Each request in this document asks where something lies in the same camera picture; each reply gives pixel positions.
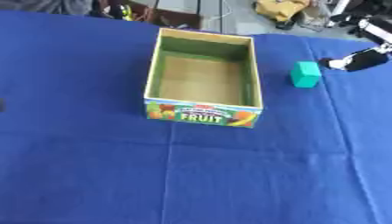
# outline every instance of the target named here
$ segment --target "yellow object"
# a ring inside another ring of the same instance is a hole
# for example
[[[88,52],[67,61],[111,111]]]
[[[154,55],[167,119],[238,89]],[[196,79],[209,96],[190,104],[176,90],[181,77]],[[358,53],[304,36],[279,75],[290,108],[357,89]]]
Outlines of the yellow object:
[[[122,19],[132,21],[132,9],[129,5],[122,6]]]
[[[294,14],[306,8],[310,0],[258,0],[257,13],[282,22],[289,20]]]
[[[242,126],[245,123],[251,122],[255,118],[256,118],[256,114],[253,114],[253,115],[250,115],[247,119],[243,119],[243,120],[240,120],[238,122],[228,123],[227,126]]]

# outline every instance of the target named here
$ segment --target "cable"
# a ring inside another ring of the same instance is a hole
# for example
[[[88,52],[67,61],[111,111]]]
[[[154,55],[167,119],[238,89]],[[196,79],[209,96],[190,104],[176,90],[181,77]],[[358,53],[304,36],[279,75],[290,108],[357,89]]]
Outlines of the cable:
[[[200,15],[200,6],[201,6],[201,0],[198,0],[198,6],[197,6],[197,9],[196,9],[196,15]]]
[[[233,10],[231,9],[230,4],[228,3],[228,1],[227,1],[227,0],[223,0],[223,3],[226,5],[227,13],[225,13],[224,15],[221,15],[221,14],[220,14],[219,16],[210,17],[210,18],[206,21],[206,29],[207,29],[207,30],[209,30],[209,28],[211,27],[211,23],[212,23],[214,20],[216,20],[216,19],[221,19],[221,20],[223,20],[223,18],[225,18],[225,17],[227,17],[227,16],[229,16],[229,15],[231,15],[231,14],[233,13]]]
[[[223,0],[219,0],[220,33],[223,33]]]

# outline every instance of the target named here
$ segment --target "teal block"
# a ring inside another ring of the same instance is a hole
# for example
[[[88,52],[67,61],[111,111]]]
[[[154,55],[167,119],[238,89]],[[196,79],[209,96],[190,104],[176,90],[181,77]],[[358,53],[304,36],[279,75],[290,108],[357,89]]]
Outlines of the teal block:
[[[313,61],[299,61],[291,70],[291,80],[296,88],[312,88],[320,77],[319,65]]]

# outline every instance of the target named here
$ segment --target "open box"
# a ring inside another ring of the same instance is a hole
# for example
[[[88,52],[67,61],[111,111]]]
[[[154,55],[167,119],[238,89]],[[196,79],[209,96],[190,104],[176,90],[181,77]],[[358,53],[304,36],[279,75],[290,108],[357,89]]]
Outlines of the open box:
[[[253,39],[161,28],[144,103],[151,119],[253,127],[263,110]]]

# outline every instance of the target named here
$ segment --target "blue fabric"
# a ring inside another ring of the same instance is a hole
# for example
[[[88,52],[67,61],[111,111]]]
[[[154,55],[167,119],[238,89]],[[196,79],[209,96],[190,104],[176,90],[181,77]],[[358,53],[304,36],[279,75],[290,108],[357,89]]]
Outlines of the blue fabric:
[[[392,223],[392,65],[310,89],[289,76],[372,44],[255,36],[266,108],[241,129],[145,118],[155,26],[0,25],[0,223]]]

